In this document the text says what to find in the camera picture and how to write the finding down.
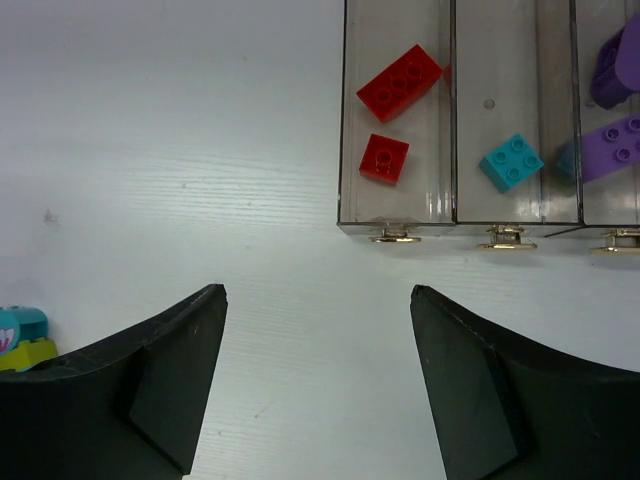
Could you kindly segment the teal green monster lego stack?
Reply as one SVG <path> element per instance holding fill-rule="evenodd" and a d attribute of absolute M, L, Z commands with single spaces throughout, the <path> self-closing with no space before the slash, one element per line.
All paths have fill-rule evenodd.
<path fill-rule="evenodd" d="M 49 337 L 49 320 L 35 307 L 1 308 L 1 370 L 26 371 L 54 359 L 58 350 Z"/>

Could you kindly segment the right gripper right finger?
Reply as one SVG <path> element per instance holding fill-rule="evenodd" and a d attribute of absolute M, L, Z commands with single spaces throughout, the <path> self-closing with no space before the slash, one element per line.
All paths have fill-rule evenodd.
<path fill-rule="evenodd" d="M 411 318 L 449 479 L 636 479 L 639 375 L 417 285 Z"/>

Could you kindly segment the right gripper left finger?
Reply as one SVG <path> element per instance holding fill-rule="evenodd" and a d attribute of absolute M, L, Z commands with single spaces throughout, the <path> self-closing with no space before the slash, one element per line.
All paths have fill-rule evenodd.
<path fill-rule="evenodd" d="M 4 479 L 182 479 L 191 473 L 223 338 L 211 284 L 24 372 L 1 375 Z"/>

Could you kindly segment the purple lego brick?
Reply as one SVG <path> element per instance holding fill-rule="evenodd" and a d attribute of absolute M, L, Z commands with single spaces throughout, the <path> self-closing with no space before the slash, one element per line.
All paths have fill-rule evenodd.
<path fill-rule="evenodd" d="M 639 115 L 629 115 L 581 137 L 582 180 L 588 183 L 639 163 Z"/>

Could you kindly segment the purple oval paw lego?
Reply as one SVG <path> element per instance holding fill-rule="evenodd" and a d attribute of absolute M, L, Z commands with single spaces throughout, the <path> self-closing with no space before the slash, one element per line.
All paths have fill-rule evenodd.
<path fill-rule="evenodd" d="M 598 52 L 590 94 L 600 107 L 611 110 L 639 92 L 639 14 L 608 39 Z"/>

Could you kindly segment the red lego brick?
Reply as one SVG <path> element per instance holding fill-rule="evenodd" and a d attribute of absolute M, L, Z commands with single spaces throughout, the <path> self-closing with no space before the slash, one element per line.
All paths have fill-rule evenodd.
<path fill-rule="evenodd" d="M 419 44 L 387 66 L 356 95 L 381 123 L 413 105 L 439 80 L 443 68 Z"/>

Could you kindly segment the small red lego cube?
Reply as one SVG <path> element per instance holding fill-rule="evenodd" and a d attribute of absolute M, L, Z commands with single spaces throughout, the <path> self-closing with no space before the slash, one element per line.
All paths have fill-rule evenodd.
<path fill-rule="evenodd" d="M 395 186 L 409 148 L 406 142 L 371 134 L 359 165 L 359 173 L 371 180 Z"/>

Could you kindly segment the clear bin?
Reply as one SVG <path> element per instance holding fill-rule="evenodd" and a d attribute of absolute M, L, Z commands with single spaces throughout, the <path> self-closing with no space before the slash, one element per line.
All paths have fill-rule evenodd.
<path fill-rule="evenodd" d="M 416 243 L 454 223 L 451 134 L 452 1 L 344 4 L 337 224 L 370 243 Z M 402 114 L 377 120 L 356 92 L 414 45 L 443 68 Z M 395 186 L 359 173 L 371 134 L 410 145 Z"/>
<path fill-rule="evenodd" d="M 629 115 L 639 115 L 639 92 L 611 110 L 598 106 L 590 94 L 596 57 L 603 44 L 639 14 L 637 1 L 578 1 L 576 3 L 577 53 L 580 86 L 580 178 L 584 223 L 600 234 L 602 246 L 593 254 L 639 253 L 639 163 L 598 180 L 582 180 L 581 137 Z"/>
<path fill-rule="evenodd" d="M 576 4 L 455 1 L 455 218 L 484 252 L 529 252 L 583 225 Z M 502 194 L 479 167 L 515 134 L 541 170 Z"/>

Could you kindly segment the teal square lego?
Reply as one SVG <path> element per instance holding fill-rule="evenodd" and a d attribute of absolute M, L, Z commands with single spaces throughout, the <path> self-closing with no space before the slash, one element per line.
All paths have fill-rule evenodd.
<path fill-rule="evenodd" d="M 543 166 L 543 160 L 520 134 L 509 138 L 479 162 L 482 172 L 502 194 L 529 179 Z"/>

